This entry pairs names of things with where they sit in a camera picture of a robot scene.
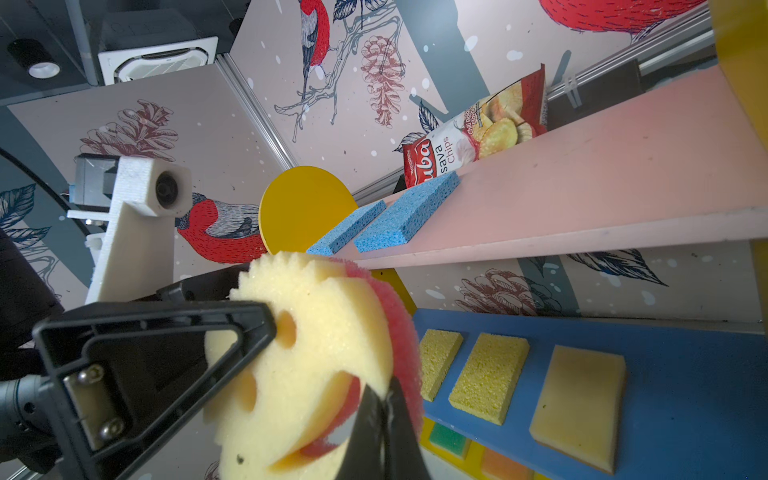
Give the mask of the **pale yellow sponge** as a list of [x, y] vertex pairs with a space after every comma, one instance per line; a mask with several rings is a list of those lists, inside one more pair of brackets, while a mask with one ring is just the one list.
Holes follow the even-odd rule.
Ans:
[[532, 438], [614, 474], [627, 376], [621, 355], [555, 346], [529, 427]]

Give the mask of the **orange foam sponge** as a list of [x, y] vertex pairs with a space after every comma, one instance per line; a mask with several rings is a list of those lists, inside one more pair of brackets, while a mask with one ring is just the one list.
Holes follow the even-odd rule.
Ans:
[[534, 472], [498, 452], [486, 448], [481, 460], [481, 473], [491, 480], [532, 480]]

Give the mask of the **blue sponge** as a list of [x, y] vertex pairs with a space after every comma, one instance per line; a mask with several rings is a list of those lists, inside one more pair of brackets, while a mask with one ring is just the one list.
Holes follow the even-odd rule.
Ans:
[[460, 184], [455, 173], [409, 188], [354, 240], [360, 253], [407, 244]]
[[308, 254], [333, 256], [352, 241], [387, 208], [384, 200], [360, 207], [315, 242]]

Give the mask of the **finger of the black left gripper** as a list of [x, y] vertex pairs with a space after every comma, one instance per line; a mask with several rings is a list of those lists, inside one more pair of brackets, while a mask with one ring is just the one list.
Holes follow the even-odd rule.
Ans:
[[66, 479], [127, 479], [275, 339], [252, 301], [97, 302], [38, 323]]
[[238, 286], [239, 275], [249, 266], [239, 264], [228, 266], [201, 275], [192, 276], [163, 287], [155, 296], [161, 301], [220, 301], [229, 297]]

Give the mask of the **yellow smiley face sponge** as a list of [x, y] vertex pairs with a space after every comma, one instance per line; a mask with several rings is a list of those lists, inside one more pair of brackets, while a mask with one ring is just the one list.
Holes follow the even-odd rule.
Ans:
[[266, 304], [276, 338], [206, 406], [223, 479], [331, 479], [346, 446], [325, 437], [364, 387], [397, 379], [423, 424], [419, 339], [395, 289], [352, 262], [281, 252], [254, 260], [233, 301]]

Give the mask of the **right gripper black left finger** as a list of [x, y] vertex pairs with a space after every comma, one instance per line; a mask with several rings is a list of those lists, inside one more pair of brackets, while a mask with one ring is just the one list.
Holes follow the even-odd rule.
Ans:
[[363, 391], [336, 480], [384, 478], [384, 408], [369, 386]]

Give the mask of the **light green foam sponge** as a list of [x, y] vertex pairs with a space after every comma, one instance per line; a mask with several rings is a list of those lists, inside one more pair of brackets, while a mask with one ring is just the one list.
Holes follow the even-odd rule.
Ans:
[[457, 459], [465, 459], [471, 441], [450, 428], [435, 423], [429, 435], [429, 443], [440, 451]]

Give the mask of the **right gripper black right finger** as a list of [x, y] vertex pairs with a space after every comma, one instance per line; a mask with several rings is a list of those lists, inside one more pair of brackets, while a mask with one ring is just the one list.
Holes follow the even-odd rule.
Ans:
[[396, 377], [383, 401], [384, 479], [430, 480], [407, 402]]

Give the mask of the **yellow cellulose sponge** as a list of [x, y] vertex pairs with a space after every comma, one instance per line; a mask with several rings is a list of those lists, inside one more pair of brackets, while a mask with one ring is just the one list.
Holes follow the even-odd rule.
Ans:
[[525, 338], [480, 334], [449, 395], [451, 406], [503, 425], [529, 350]]

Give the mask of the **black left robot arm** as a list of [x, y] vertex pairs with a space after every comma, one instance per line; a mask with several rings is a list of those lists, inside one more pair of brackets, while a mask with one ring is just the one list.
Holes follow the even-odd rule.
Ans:
[[72, 479], [136, 472], [275, 339], [264, 303], [226, 299], [238, 273], [65, 310], [3, 235], [2, 460]]

